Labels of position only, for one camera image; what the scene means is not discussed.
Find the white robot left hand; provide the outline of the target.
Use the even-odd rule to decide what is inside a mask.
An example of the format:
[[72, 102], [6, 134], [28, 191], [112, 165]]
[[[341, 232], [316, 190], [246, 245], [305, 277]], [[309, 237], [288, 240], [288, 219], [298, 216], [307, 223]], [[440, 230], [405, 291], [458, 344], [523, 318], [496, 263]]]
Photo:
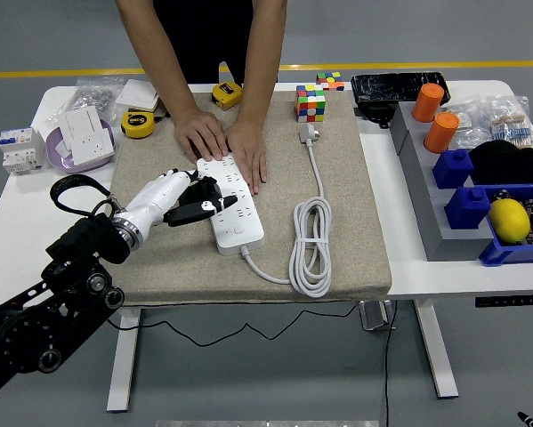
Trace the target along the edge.
[[236, 196], [221, 193], [216, 179], [197, 170], [173, 169], [146, 184], [112, 222], [145, 239], [162, 222], [171, 227], [200, 222], [237, 201]]

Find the person's left hand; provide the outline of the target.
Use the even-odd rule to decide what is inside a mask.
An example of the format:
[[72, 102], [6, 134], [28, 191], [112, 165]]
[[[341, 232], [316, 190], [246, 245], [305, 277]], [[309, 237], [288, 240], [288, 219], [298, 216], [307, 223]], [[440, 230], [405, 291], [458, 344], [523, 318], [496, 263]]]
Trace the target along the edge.
[[226, 142], [250, 193], [257, 195], [267, 181], [266, 143], [262, 128], [238, 119], [225, 131]]

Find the person's right hand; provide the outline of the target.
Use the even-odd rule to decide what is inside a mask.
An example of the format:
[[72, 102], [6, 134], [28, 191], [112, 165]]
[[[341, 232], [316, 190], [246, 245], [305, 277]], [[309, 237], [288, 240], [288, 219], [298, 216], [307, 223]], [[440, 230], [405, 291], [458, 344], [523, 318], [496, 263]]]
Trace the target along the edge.
[[212, 113], [194, 107], [173, 113], [172, 118], [175, 139], [191, 163], [200, 158], [221, 160], [228, 154], [222, 125]]

